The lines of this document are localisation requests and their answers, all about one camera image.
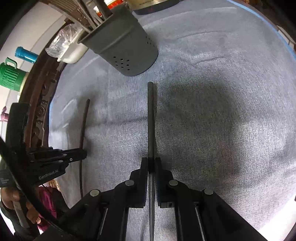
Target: hand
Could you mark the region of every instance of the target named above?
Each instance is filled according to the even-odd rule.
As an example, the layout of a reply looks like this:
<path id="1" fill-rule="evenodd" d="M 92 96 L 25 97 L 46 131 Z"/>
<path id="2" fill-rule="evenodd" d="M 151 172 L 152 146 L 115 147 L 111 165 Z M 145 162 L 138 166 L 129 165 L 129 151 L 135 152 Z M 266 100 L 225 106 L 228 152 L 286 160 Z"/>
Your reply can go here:
<path id="1" fill-rule="evenodd" d="M 13 202 L 19 202 L 20 200 L 20 194 L 18 190 L 12 188 L 12 187 L 5 187 L 0 189 L 0 196 L 2 199 L 3 204 L 9 208 L 14 209 Z M 28 209 L 27 212 L 27 218 L 32 222 L 35 223 L 39 217 L 39 213 L 36 211 L 36 209 L 33 207 L 33 205 L 30 202 L 26 202 L 26 207 Z"/>

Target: blue tape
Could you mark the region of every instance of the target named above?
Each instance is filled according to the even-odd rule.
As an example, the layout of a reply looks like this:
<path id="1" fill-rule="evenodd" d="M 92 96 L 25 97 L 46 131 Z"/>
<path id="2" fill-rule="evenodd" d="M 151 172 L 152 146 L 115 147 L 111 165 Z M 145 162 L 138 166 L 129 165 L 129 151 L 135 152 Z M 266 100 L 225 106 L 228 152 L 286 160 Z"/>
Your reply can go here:
<path id="1" fill-rule="evenodd" d="M 285 46 L 288 48 L 289 52 L 292 54 L 292 56 L 294 57 L 294 59 L 296 60 L 296 54 L 295 52 L 293 51 L 293 49 L 288 45 L 288 43 L 286 42 L 286 40 L 283 38 L 282 35 L 279 34 L 279 32 L 264 18 L 262 17 L 260 14 L 258 14 L 257 12 L 253 11 L 252 9 L 240 4 L 240 3 L 237 3 L 237 2 L 234 2 L 232 0 L 226 0 L 228 2 L 231 2 L 233 3 L 234 5 L 238 6 L 238 7 L 241 7 L 245 10 L 247 10 L 248 12 L 256 15 L 258 18 L 260 18 L 261 20 L 263 20 L 263 22 L 265 22 L 268 26 L 270 26 L 272 28 L 272 30 L 277 34 L 277 36 L 284 42 Z"/>

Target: gray utensil holder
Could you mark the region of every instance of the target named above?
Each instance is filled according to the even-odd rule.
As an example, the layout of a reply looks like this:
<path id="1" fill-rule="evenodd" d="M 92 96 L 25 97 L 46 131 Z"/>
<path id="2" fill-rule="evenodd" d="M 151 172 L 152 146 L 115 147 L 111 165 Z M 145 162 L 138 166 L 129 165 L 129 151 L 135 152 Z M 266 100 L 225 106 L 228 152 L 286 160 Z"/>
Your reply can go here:
<path id="1" fill-rule="evenodd" d="M 158 49 L 138 20 L 124 4 L 114 7 L 113 14 L 81 42 L 100 55 L 120 73 L 135 76 L 149 69 L 158 56 Z"/>

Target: black cable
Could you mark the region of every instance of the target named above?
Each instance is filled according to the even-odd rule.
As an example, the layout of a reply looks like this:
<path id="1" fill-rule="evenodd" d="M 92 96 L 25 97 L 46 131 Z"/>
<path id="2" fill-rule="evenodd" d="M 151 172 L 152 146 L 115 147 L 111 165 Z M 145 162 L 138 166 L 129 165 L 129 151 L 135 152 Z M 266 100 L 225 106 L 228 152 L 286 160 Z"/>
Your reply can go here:
<path id="1" fill-rule="evenodd" d="M 49 189 L 48 189 L 46 186 L 44 186 L 43 184 L 42 184 L 42 186 L 43 186 L 47 191 L 49 191 Z"/>
<path id="2" fill-rule="evenodd" d="M 80 140 L 79 140 L 79 148 L 83 148 L 83 141 L 84 141 L 84 134 L 85 134 L 85 126 L 86 126 L 86 118 L 87 118 L 87 113 L 89 111 L 89 103 L 90 99 L 87 99 L 85 108 L 84 108 L 84 113 L 83 113 L 83 118 L 82 118 L 82 126 L 81 126 L 81 131 L 80 131 Z M 79 187 L 80 187 L 80 197 L 83 198 L 83 189 L 82 189 L 82 160 L 79 161 Z"/>

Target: white container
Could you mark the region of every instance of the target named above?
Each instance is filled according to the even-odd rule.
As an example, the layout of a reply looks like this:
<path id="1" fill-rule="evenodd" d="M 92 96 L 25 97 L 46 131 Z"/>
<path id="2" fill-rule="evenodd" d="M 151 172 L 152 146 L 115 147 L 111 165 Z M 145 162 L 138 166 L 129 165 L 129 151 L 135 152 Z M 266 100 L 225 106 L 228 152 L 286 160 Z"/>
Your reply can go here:
<path id="1" fill-rule="evenodd" d="M 62 61 L 67 64 L 74 64 L 85 54 L 88 48 L 82 43 L 77 43 L 78 39 L 83 33 L 83 29 L 78 32 L 64 54 L 57 59 L 58 62 Z"/>

